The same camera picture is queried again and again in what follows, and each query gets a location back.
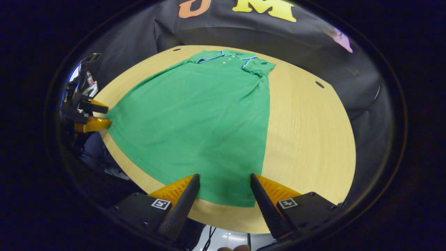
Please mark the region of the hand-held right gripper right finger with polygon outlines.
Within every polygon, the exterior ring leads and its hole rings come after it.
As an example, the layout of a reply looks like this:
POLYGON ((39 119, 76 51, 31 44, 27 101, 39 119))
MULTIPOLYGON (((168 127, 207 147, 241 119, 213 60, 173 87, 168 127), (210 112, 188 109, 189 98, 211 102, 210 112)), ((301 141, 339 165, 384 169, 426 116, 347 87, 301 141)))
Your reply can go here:
POLYGON ((343 211, 315 192, 301 194, 255 173, 250 176, 250 188, 270 233, 277 240, 321 230, 343 211))

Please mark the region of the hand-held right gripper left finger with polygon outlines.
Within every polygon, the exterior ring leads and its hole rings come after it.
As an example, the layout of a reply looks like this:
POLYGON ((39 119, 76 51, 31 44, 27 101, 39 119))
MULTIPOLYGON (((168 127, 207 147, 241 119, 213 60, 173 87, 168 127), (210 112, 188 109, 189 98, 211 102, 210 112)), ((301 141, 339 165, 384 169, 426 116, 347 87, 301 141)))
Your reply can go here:
POLYGON ((148 195, 134 192, 108 209, 113 221, 147 238, 172 243, 180 235, 200 189, 193 174, 148 195))

